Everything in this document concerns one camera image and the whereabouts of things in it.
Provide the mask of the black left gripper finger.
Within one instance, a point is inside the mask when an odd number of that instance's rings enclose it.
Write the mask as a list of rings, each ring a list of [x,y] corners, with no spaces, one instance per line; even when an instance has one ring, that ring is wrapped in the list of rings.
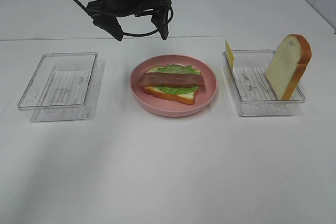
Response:
[[[152,15],[151,22],[157,28],[163,40],[166,40],[169,34],[168,29],[168,11],[158,12]]]
[[[94,16],[93,24],[105,30],[116,40],[121,41],[123,39],[123,30],[115,17],[109,15],[97,15]]]

